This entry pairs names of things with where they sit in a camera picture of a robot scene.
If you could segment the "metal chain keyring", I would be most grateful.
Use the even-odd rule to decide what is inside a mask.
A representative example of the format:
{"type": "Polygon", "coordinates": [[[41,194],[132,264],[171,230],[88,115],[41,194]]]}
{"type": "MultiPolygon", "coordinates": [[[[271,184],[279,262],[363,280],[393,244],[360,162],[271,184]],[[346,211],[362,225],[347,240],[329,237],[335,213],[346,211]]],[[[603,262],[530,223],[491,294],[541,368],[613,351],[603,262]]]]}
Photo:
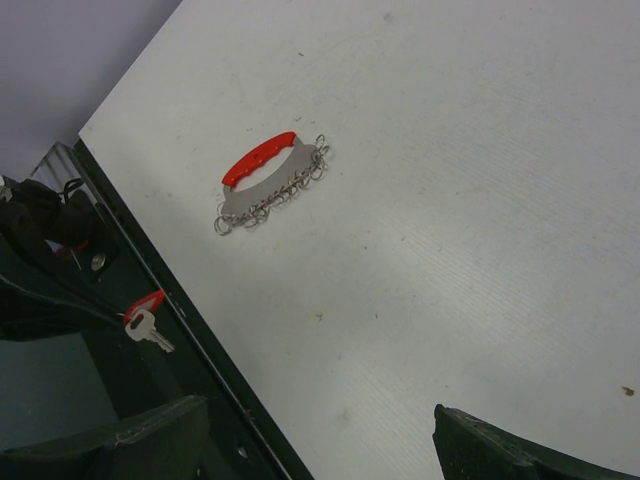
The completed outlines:
{"type": "Polygon", "coordinates": [[[249,188],[240,190],[238,185],[256,170],[235,188],[225,187],[221,180],[224,199],[214,221],[216,233],[226,236],[238,228],[258,226],[268,219],[272,209],[290,201],[311,182],[323,177],[327,169],[325,156],[330,149],[324,135],[318,135],[312,144],[303,142],[297,135],[294,146],[285,149],[290,153],[282,165],[249,188]]]}

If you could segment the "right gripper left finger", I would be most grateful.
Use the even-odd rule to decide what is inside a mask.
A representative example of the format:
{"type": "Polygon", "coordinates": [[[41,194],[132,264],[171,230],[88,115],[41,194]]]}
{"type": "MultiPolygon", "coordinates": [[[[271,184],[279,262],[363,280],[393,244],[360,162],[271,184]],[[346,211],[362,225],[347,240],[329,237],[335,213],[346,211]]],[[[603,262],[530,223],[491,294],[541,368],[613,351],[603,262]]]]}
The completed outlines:
{"type": "Polygon", "coordinates": [[[3,479],[191,479],[208,405],[189,395],[79,434],[1,452],[3,479]]]}

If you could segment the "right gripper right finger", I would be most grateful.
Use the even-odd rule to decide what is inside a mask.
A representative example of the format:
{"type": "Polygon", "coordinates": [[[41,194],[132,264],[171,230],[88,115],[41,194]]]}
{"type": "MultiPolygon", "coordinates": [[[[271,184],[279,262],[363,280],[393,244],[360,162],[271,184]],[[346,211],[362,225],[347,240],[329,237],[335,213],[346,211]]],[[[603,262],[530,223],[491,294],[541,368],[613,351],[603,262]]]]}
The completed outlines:
{"type": "Polygon", "coordinates": [[[446,480],[630,480],[438,404],[433,441],[446,480]]]}

